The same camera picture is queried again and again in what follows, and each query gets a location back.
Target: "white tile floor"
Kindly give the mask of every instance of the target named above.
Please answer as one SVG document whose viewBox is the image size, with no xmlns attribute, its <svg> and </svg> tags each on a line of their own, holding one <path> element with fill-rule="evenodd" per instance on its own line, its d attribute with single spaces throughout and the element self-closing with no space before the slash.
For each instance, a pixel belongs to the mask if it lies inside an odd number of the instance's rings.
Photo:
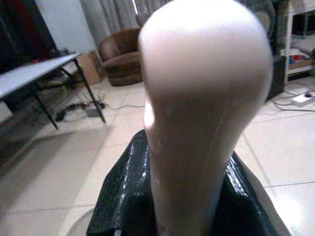
<svg viewBox="0 0 315 236">
<path fill-rule="evenodd" d="M 315 78 L 300 82 L 315 88 Z M 105 94 L 112 107 L 144 104 L 143 83 L 114 88 L 104 80 L 93 90 Z M 59 130 L 48 124 L 32 138 L 0 181 L 1 236 L 66 236 L 74 222 L 94 207 L 104 177 L 143 128 L 144 108 L 103 113 L 106 124 L 99 118 L 63 122 Z M 279 112 L 267 103 L 236 146 L 293 236 L 315 235 L 314 123 L 314 113 Z"/>
</svg>

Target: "cardboard box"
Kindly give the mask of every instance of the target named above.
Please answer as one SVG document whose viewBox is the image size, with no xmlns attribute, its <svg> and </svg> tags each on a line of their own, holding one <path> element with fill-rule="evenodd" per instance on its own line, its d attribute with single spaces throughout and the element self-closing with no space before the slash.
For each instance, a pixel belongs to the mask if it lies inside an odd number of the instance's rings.
<svg viewBox="0 0 315 236">
<path fill-rule="evenodd" d="M 104 76 L 101 72 L 101 64 L 95 51 L 81 54 L 78 57 L 78 61 L 89 85 L 95 85 L 103 81 Z M 84 86 L 83 83 L 76 84 L 76 87 L 82 86 Z"/>
</svg>

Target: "table leg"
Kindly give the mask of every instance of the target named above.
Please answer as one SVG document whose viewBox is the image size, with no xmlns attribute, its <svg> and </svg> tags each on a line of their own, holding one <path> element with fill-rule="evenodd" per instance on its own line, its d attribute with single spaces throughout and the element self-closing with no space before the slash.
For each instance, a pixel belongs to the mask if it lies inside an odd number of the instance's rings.
<svg viewBox="0 0 315 236">
<path fill-rule="evenodd" d="M 87 89 L 88 89 L 88 92 L 89 92 L 89 94 L 90 94 L 90 96 L 91 96 L 91 98 L 92 98 L 92 100 L 93 100 L 94 105 L 95 105 L 96 108 L 97 108 L 97 111 L 98 111 L 98 113 L 99 113 L 99 116 L 101 117 L 102 121 L 105 123 L 105 122 L 106 122 L 106 121 L 105 121 L 105 118 L 104 118 L 104 116 L 103 116 L 103 114 L 102 114 L 101 109 L 99 108 L 99 105 L 97 104 L 97 102 L 96 102 L 96 100 L 95 100 L 95 98 L 94 98 L 94 95 L 93 95 L 93 93 L 92 93 L 92 91 L 91 91 L 91 89 L 90 89 L 90 86 L 89 86 L 89 84 L 88 84 L 88 82 L 87 82 L 87 79 L 86 79 L 84 73 L 83 73 L 83 70 L 82 70 L 81 66 L 79 65 L 78 60 L 75 59 L 75 60 L 74 60 L 74 63 L 75 63 L 75 65 L 77 66 L 78 71 L 79 71 L 79 73 L 80 73 L 80 75 L 81 75 L 81 77 L 82 77 L 82 80 L 83 80 L 85 86 L 86 86 Z"/>
<path fill-rule="evenodd" d="M 52 118 L 52 116 L 49 114 L 48 110 L 45 107 L 45 104 L 40 100 L 40 98 L 38 97 L 37 93 L 34 93 L 34 97 L 36 98 L 36 100 L 38 101 L 40 107 L 42 108 L 42 110 L 44 111 L 44 113 L 46 114 L 46 116 L 48 116 L 50 122 L 54 125 L 54 127 L 56 129 L 58 129 L 57 124 L 55 123 L 54 119 Z"/>
</svg>

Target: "gray table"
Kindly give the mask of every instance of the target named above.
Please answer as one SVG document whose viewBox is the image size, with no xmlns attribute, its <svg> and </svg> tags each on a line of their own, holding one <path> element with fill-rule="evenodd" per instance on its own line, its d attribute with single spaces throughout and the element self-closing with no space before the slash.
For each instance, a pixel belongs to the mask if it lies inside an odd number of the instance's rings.
<svg viewBox="0 0 315 236">
<path fill-rule="evenodd" d="M 95 106 L 97 108 L 99 116 L 101 117 L 102 121 L 105 122 L 105 118 L 104 118 L 99 106 L 97 105 L 95 97 L 94 97 L 94 95 L 90 89 L 90 86 L 86 80 L 86 77 L 83 73 L 83 70 L 78 63 L 77 57 L 79 55 L 80 55 L 79 53 L 75 53 L 72 55 L 67 55 L 67 56 L 47 60 L 47 61 L 40 62 L 40 63 L 34 63 L 31 65 L 21 66 L 21 67 L 15 68 L 11 71 L 8 71 L 8 72 L 0 75 L 0 100 L 9 96 L 11 93 L 15 92 L 16 90 L 22 89 L 24 86 L 36 82 L 41 77 L 43 77 L 43 76 L 47 75 L 48 73 L 50 73 L 54 70 L 57 70 L 57 69 L 60 69 L 61 71 L 66 73 L 68 76 L 72 77 L 72 75 L 70 73 L 68 73 L 66 70 L 64 70 L 62 68 L 62 66 L 73 61 L 78 68 L 78 71 L 82 77 L 82 81 L 84 82 L 85 86 L 87 87 L 87 90 L 88 90 L 88 92 L 92 98 L 93 103 L 95 104 Z M 34 97 L 37 99 L 42 110 L 47 115 L 47 117 L 49 118 L 49 120 L 55 126 L 56 129 L 58 129 L 58 126 L 55 123 L 52 116 L 47 111 L 45 104 L 39 98 L 38 92 L 41 90 L 56 88 L 56 87 L 60 87 L 60 86 L 66 86 L 66 85 L 74 84 L 74 83 L 78 83 L 78 82 L 80 82 L 80 81 L 74 81 L 73 80 L 70 83 L 64 83 L 62 85 L 55 85 L 55 86 L 49 86 L 49 87 L 34 86 L 34 88 L 33 88 Z"/>
</svg>

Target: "power strip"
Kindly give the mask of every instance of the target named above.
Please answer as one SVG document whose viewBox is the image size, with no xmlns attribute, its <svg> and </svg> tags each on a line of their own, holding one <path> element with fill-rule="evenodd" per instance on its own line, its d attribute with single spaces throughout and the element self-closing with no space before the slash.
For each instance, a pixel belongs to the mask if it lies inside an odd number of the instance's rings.
<svg viewBox="0 0 315 236">
<path fill-rule="evenodd" d="M 296 107 L 304 107 L 305 105 L 314 101 L 314 98 L 309 93 L 304 93 L 292 98 L 292 104 Z"/>
</svg>

